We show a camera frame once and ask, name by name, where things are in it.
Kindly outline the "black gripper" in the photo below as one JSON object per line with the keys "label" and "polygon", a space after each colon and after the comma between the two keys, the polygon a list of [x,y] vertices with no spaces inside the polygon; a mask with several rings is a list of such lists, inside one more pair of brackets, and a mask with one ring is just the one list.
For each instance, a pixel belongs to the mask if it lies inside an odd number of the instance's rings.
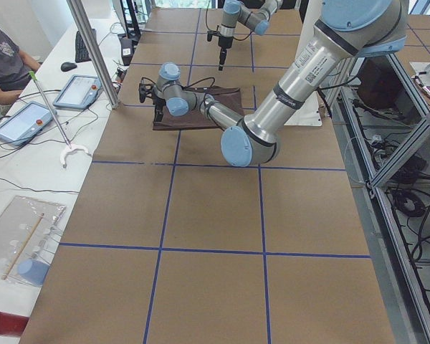
{"label": "black gripper", "polygon": [[163,109],[166,106],[166,100],[160,97],[156,97],[154,100],[155,105],[155,114],[154,114],[154,122],[161,122],[163,120]]}
{"label": "black gripper", "polygon": [[224,69],[226,56],[227,56],[227,49],[231,49],[232,43],[233,43],[233,37],[219,36],[218,46],[221,49],[219,53],[218,71],[222,71]]}

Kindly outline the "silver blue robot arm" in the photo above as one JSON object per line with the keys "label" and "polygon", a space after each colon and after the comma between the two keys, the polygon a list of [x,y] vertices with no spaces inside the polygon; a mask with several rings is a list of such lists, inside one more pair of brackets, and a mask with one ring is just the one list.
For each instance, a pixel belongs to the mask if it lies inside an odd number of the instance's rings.
{"label": "silver blue robot arm", "polygon": [[228,0],[224,2],[221,24],[213,35],[218,37],[219,71],[225,65],[227,51],[232,47],[234,33],[238,23],[244,25],[250,32],[263,35],[269,28],[269,22],[274,13],[282,6],[283,1],[267,0],[257,10],[248,9],[241,1]]}
{"label": "silver blue robot arm", "polygon": [[340,61],[403,48],[408,7],[407,1],[323,1],[312,38],[250,115],[241,116],[210,95],[185,90],[179,82],[180,68],[172,62],[161,65],[153,101],[174,117],[198,110],[217,124],[224,131],[221,152],[230,165],[267,163],[280,150],[277,131]]}

